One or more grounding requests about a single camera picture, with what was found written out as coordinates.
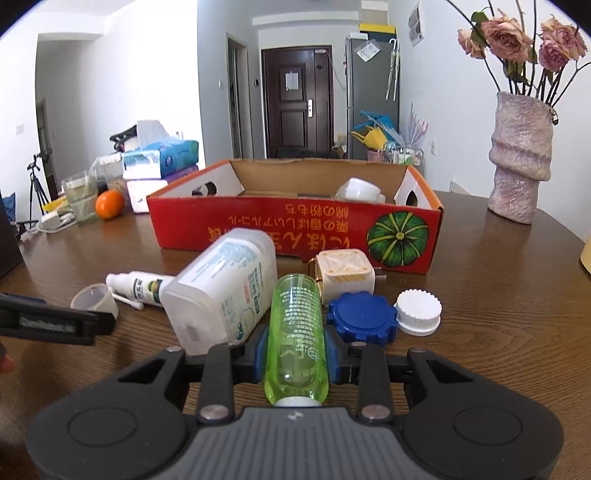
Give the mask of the person left hand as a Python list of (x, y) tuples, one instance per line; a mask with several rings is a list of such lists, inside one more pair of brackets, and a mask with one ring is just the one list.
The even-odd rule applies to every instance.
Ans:
[(14, 360), (7, 354), (3, 344), (0, 345), (0, 374), (8, 374), (14, 370)]

